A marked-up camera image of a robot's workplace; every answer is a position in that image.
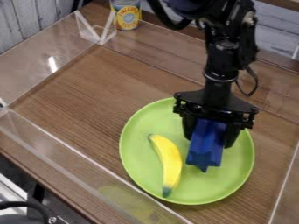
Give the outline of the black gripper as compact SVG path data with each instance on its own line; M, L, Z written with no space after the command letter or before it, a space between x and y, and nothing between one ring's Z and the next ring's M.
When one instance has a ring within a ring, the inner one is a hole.
M181 117L183 134L188 140L192 139L197 119L228 124L224 135L224 148L233 145L240 130L244 128L251 129L254 126L259 108L239 99L233 94L228 95L227 101L217 101L215 104L205 101L201 90L176 92L173 98L172 111Z

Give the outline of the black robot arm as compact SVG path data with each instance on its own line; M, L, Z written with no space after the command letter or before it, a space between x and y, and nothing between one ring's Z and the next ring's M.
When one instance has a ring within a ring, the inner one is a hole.
M147 0L155 15L172 30L195 23L204 31L207 62L204 88L173 94L172 112L181 117L183 134L192 137L199 119L224 123L224 146L254 126L259 109L235 96L241 70L254 74L256 60L256 9L252 0Z

